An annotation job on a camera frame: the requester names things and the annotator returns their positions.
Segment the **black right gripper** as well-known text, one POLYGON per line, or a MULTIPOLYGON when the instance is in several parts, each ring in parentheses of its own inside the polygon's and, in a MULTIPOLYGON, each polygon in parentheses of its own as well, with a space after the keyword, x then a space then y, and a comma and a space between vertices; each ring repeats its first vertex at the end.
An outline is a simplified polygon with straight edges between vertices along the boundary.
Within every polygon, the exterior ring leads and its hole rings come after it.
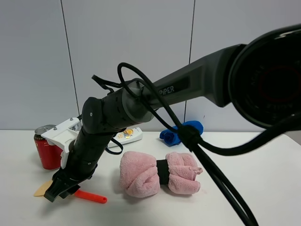
POLYGON ((66 198, 80 189, 76 185, 92 177, 99 160, 98 150, 72 150, 69 152, 64 169, 60 169, 44 197, 54 202, 57 197, 66 198))

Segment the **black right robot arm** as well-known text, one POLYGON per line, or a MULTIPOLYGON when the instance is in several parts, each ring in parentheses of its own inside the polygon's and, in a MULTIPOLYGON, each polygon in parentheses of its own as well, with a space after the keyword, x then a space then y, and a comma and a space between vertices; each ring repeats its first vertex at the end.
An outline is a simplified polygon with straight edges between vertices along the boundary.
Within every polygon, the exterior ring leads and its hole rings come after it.
POLYGON ((82 126, 75 138, 64 138, 63 162, 53 175, 45 198, 53 202, 77 191, 90 179, 114 135, 127 127, 149 122, 164 108, 184 145, 209 170, 229 201, 242 202, 230 181, 204 154, 223 156, 251 152, 279 135, 301 128, 301 27, 292 25, 268 32, 251 43, 238 44, 207 55, 151 82, 138 68, 120 63, 120 83, 94 77, 109 91, 102 99, 90 97, 83 105, 82 126), (234 148, 218 148, 204 141, 192 126, 180 123, 171 105, 205 97, 218 107, 232 103, 249 122, 264 129, 256 138, 234 148))

